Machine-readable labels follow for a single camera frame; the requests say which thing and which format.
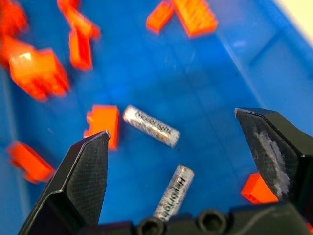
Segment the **aa battery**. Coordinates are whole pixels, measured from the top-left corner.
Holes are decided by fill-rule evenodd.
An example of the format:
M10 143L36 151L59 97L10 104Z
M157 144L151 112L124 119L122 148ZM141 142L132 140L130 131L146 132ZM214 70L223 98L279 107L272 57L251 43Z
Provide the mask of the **aa battery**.
M123 119L130 125L171 147L174 147L178 142L180 136L178 130L166 125L132 105L129 105L126 108L123 114Z
M194 172L182 165L178 165L161 201L154 213L154 217L166 222L172 215L178 213L185 195L194 178Z

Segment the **blue plastic surface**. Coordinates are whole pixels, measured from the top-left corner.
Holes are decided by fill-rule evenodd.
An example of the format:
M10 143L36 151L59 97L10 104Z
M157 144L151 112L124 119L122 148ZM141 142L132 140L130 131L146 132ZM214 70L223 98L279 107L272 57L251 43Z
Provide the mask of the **blue plastic surface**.
M45 186L24 180L5 147L25 142L57 168L89 128L93 104L117 105L121 113L132 104L181 131L171 149L121 122L100 223L151 216L179 164L195 172L180 213L248 204L240 191L256 168L236 107L277 110L313 134L311 48L271 1L209 2L219 29L190 40L177 16L159 36L147 31L159 0L84 0L81 11L102 29L92 43L94 70L84 73L70 65L69 26L56 1L21 1L30 24L22 39L53 48L72 90L39 103L2 71L0 234L19 230Z

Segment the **blue bin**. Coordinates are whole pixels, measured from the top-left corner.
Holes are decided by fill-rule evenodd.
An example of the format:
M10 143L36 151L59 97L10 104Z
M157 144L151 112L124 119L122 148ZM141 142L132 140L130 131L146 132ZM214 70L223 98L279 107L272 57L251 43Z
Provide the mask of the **blue bin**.
M313 135L312 49L272 1L211 0L217 32L190 40L177 16L159 36L147 31L159 0L85 0L81 11L102 29L87 73L69 62L69 26L56 1L20 2L30 24L22 40L51 47L72 90L40 103L0 70L0 234L18 232L45 186L26 181L6 147L22 141L57 168L89 128L93 104L120 112L132 104L181 131L171 149L121 123L100 223L151 216L179 164L195 172L180 213L249 204L240 191L256 167L235 107L277 110Z

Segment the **blue tray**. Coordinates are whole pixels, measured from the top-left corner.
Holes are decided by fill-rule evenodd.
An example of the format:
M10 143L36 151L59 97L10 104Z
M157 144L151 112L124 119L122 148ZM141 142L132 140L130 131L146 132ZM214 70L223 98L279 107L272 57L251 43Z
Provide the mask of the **blue tray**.
M0 234L16 234L45 186L8 163L7 145L25 142L57 168L89 128L93 104L117 105L121 113L132 104L181 131L171 149L121 123L100 223L151 216L179 164L195 172L180 213L249 204L240 191L256 167L235 107L277 110L313 134L313 53L271 1L211 0L217 33L190 40L177 16L160 36L147 31L159 0L85 0L81 11L102 29L87 73L69 62L69 26L56 1L21 4L30 24L22 39L53 48L72 90L39 103L1 69Z

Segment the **silver battery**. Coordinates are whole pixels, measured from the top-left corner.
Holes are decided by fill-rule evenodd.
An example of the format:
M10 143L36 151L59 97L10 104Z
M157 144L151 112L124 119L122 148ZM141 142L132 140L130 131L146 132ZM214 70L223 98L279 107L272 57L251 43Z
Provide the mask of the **silver battery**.
M191 169L178 165L157 206L154 217L166 222L172 215L178 213L194 175Z
M123 119L130 125L171 147L176 145L180 137L178 130L144 113L133 105L127 106Z

